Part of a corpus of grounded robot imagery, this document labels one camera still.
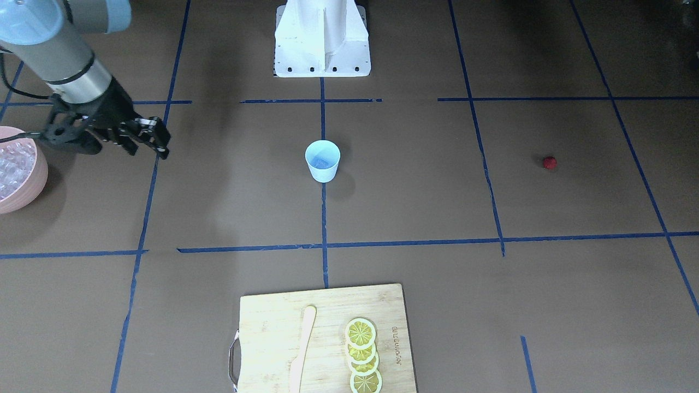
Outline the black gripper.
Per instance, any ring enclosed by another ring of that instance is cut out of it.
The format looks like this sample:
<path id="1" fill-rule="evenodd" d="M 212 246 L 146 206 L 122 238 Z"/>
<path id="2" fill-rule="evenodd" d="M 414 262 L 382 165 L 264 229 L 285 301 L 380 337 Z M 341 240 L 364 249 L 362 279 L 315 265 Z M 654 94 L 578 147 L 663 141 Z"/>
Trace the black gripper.
<path id="1" fill-rule="evenodd" d="M 91 129 L 103 141 L 110 141 L 129 155 L 138 150 L 138 139 L 154 150 L 159 159 L 168 158 L 171 135 L 159 117 L 141 118 L 122 85 L 112 79 L 97 99 L 82 105 L 82 114 L 92 119 Z"/>

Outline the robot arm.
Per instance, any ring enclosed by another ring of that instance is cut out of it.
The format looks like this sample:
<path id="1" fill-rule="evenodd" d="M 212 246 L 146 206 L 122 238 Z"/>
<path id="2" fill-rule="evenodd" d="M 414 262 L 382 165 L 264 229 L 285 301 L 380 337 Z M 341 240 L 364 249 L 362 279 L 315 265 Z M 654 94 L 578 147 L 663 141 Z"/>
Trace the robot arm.
<path id="1" fill-rule="evenodd" d="M 2 53 L 17 56 L 50 87 L 52 104 L 40 131 L 23 132 L 56 150 L 95 155 L 109 142 L 135 155 L 143 144 L 160 159 L 170 133 L 159 117 L 143 117 L 85 33 L 116 33 L 132 22 L 129 1 L 3 1 Z"/>

